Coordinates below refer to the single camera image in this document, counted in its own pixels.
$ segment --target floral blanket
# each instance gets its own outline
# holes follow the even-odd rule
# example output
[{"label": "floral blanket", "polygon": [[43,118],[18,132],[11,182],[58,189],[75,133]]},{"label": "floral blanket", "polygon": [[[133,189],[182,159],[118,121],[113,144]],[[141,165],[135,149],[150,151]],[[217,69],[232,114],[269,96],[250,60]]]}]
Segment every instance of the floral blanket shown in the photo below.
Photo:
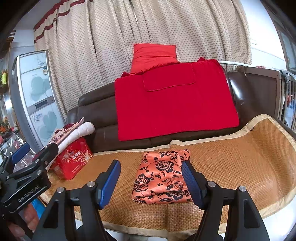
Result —
[{"label": "floral blanket", "polygon": [[84,117],[81,118],[81,120],[77,123],[67,124],[62,129],[56,129],[54,134],[52,135],[52,138],[48,142],[60,144],[72,131],[74,131],[77,127],[79,127],[84,122]]},{"label": "floral blanket", "polygon": [[132,199],[141,204],[191,202],[182,176],[182,161],[190,160],[188,149],[145,152],[138,168]]}]

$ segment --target human hand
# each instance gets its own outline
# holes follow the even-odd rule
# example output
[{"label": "human hand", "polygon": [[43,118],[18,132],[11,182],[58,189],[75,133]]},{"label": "human hand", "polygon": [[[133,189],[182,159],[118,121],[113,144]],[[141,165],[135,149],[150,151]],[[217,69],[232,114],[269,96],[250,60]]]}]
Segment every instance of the human hand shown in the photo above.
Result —
[{"label": "human hand", "polygon": [[[24,219],[27,223],[28,228],[34,231],[39,222],[39,218],[35,208],[31,203],[24,209]],[[8,225],[8,228],[11,233],[17,238],[23,237],[25,235],[25,231],[20,226],[14,223],[10,223]]]}]

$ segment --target red pillow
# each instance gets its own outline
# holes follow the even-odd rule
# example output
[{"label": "red pillow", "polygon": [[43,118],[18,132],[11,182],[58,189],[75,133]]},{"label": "red pillow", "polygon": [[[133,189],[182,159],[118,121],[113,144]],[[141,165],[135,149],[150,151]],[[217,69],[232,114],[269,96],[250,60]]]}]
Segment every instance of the red pillow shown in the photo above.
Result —
[{"label": "red pillow", "polygon": [[176,45],[134,44],[131,74],[140,74],[147,70],[179,63]]}]

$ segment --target white wall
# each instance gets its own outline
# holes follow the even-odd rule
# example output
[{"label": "white wall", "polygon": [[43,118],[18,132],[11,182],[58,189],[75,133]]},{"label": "white wall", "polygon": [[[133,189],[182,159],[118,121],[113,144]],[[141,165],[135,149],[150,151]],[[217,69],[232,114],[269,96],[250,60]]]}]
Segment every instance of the white wall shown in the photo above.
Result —
[{"label": "white wall", "polygon": [[15,37],[11,44],[9,70],[15,57],[35,51],[34,26],[60,0],[40,0],[15,26]]},{"label": "white wall", "polygon": [[286,69],[276,28],[260,0],[241,0],[249,24],[252,65]]}]

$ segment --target orange floral cloth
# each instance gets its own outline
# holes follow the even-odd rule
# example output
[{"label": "orange floral cloth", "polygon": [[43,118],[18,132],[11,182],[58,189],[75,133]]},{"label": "orange floral cloth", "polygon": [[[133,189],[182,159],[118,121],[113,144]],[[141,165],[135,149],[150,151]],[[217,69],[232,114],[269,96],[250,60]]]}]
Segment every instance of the orange floral cloth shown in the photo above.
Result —
[{"label": "orange floral cloth", "polygon": [[141,204],[191,202],[182,176],[182,161],[190,160],[188,149],[145,152],[137,171],[132,199]]}]

